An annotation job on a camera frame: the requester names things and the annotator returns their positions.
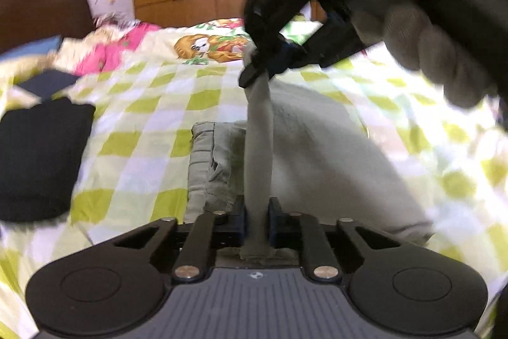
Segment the folded clothing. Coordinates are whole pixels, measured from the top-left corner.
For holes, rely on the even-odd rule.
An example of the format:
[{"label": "folded clothing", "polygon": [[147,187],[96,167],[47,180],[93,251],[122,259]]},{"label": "folded clothing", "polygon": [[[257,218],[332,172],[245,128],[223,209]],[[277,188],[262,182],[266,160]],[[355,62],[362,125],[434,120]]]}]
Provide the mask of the folded clothing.
[{"label": "folded clothing", "polygon": [[[273,166],[247,159],[244,145],[252,120],[247,128],[244,121],[194,126],[186,219],[195,220],[203,209],[230,209],[236,195],[245,193],[242,174],[261,167],[271,172],[270,195],[285,211],[313,214],[325,224],[352,217],[420,244],[430,237],[432,224],[421,206],[339,103],[278,80],[270,82],[270,95],[273,149],[266,137],[258,137],[253,151],[272,151]],[[247,211],[259,208],[266,214],[267,203],[258,200]]]},{"label": "folded clothing", "polygon": [[67,98],[8,111],[0,121],[0,220],[69,211],[95,107]]}]

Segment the orange cartoon character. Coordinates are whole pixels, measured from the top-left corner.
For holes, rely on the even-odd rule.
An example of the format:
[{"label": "orange cartoon character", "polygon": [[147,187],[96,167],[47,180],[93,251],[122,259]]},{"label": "orange cartoon character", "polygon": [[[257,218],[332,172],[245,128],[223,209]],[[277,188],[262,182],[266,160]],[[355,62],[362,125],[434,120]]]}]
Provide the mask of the orange cartoon character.
[{"label": "orange cartoon character", "polygon": [[179,58],[187,59],[186,64],[207,64],[210,59],[224,63],[242,59],[248,42],[245,35],[186,35],[177,41],[174,50]]}]

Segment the pink fabric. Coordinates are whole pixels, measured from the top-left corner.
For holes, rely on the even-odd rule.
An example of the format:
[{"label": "pink fabric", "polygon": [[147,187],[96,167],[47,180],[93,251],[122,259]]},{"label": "pink fabric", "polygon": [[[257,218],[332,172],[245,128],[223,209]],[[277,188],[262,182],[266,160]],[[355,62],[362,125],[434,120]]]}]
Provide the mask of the pink fabric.
[{"label": "pink fabric", "polygon": [[113,71],[120,66],[123,51],[135,51],[148,32],[157,31],[160,27],[141,22],[123,38],[111,44],[99,44],[88,54],[74,70],[76,75]]}]

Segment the bed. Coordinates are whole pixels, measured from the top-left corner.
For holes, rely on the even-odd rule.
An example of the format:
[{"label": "bed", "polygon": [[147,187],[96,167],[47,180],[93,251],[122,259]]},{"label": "bed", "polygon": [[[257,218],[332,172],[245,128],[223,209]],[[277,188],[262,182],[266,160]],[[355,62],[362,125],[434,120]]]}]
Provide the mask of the bed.
[{"label": "bed", "polygon": [[[83,0],[29,2],[12,0],[0,10],[0,25],[19,21],[19,34],[1,39],[1,48],[93,30]],[[30,12],[12,15],[22,5]],[[51,17],[51,26],[37,11]],[[283,34],[301,43],[318,25],[290,22]],[[0,223],[0,337],[25,339],[37,331],[23,293],[46,263],[151,220],[184,220],[192,126],[246,118],[237,79],[248,40],[237,18],[151,31],[136,50],[123,52],[118,69],[83,76],[65,90],[74,101],[95,104],[92,134],[68,215]],[[383,45],[326,71],[306,67],[280,79],[345,105],[434,220],[427,247],[476,268],[488,284],[491,310],[508,274],[508,137],[487,103],[452,108],[442,91],[399,68]],[[18,96],[16,88],[9,86],[9,96]],[[492,315],[486,312],[480,335],[488,334]]]}]

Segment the bed sheet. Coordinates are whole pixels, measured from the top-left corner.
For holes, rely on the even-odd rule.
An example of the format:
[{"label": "bed sheet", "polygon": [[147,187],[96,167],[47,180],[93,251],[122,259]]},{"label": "bed sheet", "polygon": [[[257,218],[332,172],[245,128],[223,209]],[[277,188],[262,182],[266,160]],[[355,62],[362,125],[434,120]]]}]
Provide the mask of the bed sheet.
[{"label": "bed sheet", "polygon": [[[36,332],[23,293],[38,268],[151,220],[183,219],[190,129],[246,118],[236,59],[248,35],[236,23],[149,33],[119,69],[85,76],[66,92],[97,106],[92,134],[68,216],[0,224],[0,337]],[[293,22],[284,34],[302,42],[317,26]],[[280,78],[345,105],[435,221],[428,247],[476,268],[492,301],[508,271],[508,137],[487,105],[453,109],[382,45],[325,71],[306,67]],[[0,94],[4,107],[27,105],[15,87]],[[482,336],[492,315],[482,320]]]}]

